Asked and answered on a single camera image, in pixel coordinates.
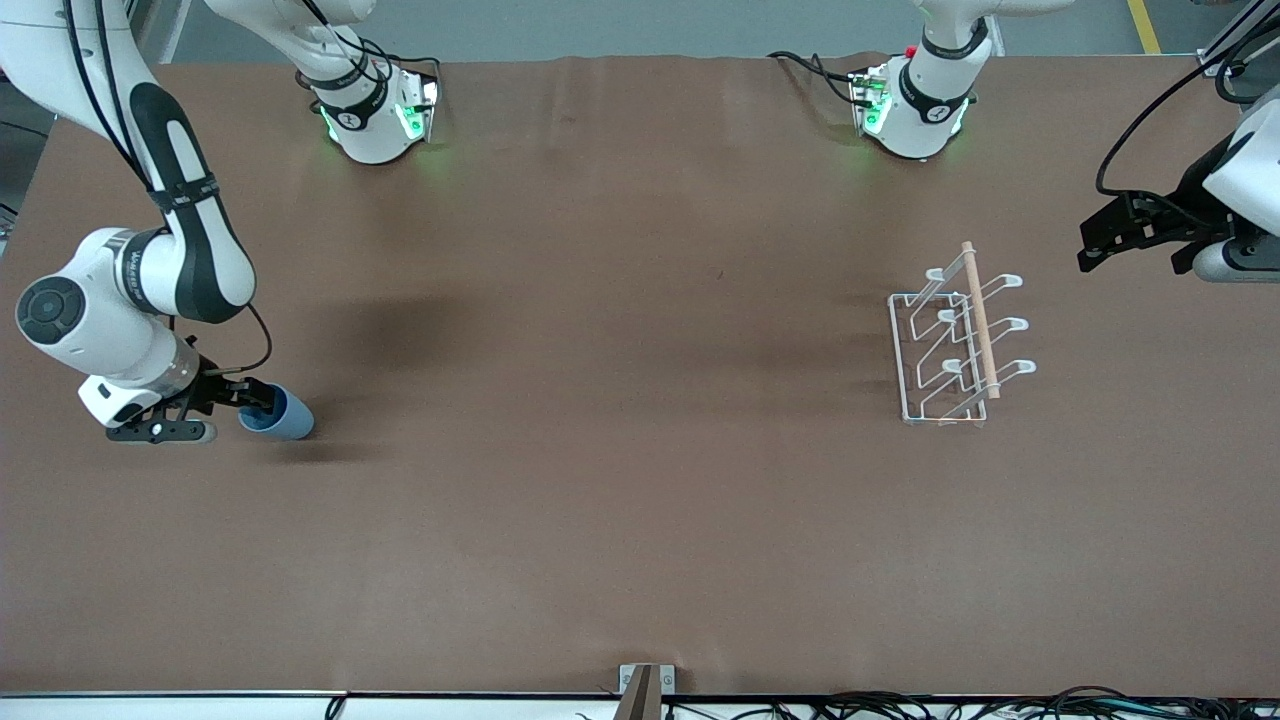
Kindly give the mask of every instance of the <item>white robotic arm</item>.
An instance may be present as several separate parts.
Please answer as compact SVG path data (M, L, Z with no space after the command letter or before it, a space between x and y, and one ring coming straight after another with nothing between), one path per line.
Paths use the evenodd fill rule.
M90 233L65 266L23 292L22 333L90 375L81 400L113 439L140 439L122 428L142 432L145 411L177 401L179 421L151 427L186 441L214 434L187 410L270 413L270 386L228 380L160 320L229 320L252 300L255 275L191 124L138 55L118 0L0 4L0 67L36 102L116 143L165 218L151 231Z
M438 78L367 51L347 27L369 17L375 0L205 1L297 65L320 100L329 136L352 160L388 163L429 138Z
M910 0L924 13L914 55L899 55L854 78L860 132L904 158L934 155L955 133L969 94L991 58L988 15L1039 15L1075 0Z

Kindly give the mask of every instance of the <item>metal bracket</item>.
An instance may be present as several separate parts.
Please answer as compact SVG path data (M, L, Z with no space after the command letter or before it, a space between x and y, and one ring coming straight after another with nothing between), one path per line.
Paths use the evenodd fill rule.
M662 696L676 691L676 666L620 665L618 680L622 700L613 720L660 720Z
M630 665L618 665L618 693L627 692L627 683L631 682L631 675L635 674L636 667L641 665L648 665L645 662L634 662ZM675 665L654 665L658 669L658 679L662 680L659 687L666 694L672 694L676 692L676 666Z

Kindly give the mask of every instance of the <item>wooden dowel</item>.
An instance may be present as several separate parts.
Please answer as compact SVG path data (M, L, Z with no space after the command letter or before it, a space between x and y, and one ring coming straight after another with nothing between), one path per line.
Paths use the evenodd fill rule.
M982 300L982 281L978 279L978 260L974 259L973 243L965 241L960 245L964 254L964 272L969 278L969 302L973 304L973 322L978 331L978 351L982 354L982 377L989 389L987 397L1000 398L1000 380L996 379L996 356L991 350L991 329L987 328L987 306Z

